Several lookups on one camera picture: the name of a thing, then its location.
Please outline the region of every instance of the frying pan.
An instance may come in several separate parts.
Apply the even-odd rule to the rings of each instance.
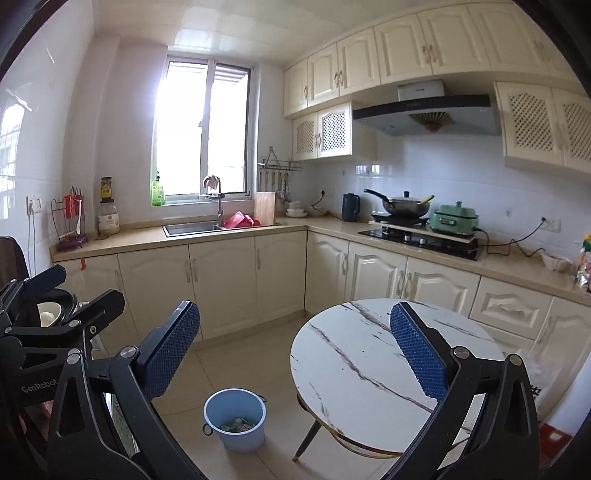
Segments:
[[[435,195],[431,195],[423,200],[417,200],[410,198],[409,192],[404,192],[404,197],[388,198],[375,190],[365,189],[363,191],[381,199],[384,209],[388,213],[401,218],[422,217],[429,211],[431,205],[429,202],[435,198]]]

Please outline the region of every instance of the faucet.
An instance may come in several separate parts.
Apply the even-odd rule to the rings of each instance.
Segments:
[[[222,193],[222,181],[220,177],[215,175],[209,175],[203,179],[203,188],[210,187],[211,189],[217,189],[217,193],[212,193],[207,196],[210,200],[217,199],[217,225],[223,228],[223,206],[222,199],[226,197],[225,193]]]

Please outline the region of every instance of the table leg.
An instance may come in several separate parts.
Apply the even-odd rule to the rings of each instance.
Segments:
[[[320,430],[320,427],[322,427],[322,425],[318,422],[318,420],[315,420],[312,425],[312,428],[306,435],[306,438],[304,438],[304,441],[301,443],[300,447],[297,449],[297,452],[295,453],[295,456],[292,458],[294,462],[297,462],[300,458],[300,455],[304,453],[306,449],[309,447],[311,441],[314,440],[314,437]]]

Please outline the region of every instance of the round table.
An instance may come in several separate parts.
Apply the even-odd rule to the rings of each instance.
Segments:
[[[321,427],[361,455],[404,453],[437,405],[420,387],[390,332],[390,311],[403,300],[343,303],[308,321],[291,347],[291,374],[298,401],[315,422],[294,460]],[[450,346],[465,346],[478,358],[504,360],[495,341],[476,322],[450,310],[408,302]],[[484,395],[474,397],[454,445],[466,440]]]

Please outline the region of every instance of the gas stove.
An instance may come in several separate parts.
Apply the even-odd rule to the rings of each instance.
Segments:
[[[453,236],[434,232],[428,225],[392,225],[390,223],[370,222],[380,228],[359,232],[360,235],[380,238],[389,242],[411,245],[433,250],[453,257],[477,260],[481,249],[474,235]]]

